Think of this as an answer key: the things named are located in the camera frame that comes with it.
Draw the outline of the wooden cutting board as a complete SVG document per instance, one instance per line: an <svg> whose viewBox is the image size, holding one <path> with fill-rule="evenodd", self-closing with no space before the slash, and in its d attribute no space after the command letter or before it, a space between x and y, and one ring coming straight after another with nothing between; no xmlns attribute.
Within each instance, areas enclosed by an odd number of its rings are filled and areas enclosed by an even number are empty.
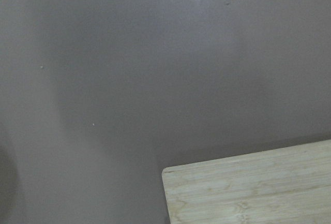
<svg viewBox="0 0 331 224"><path fill-rule="evenodd" d="M171 223L330 223L330 141L165 168Z"/></svg>

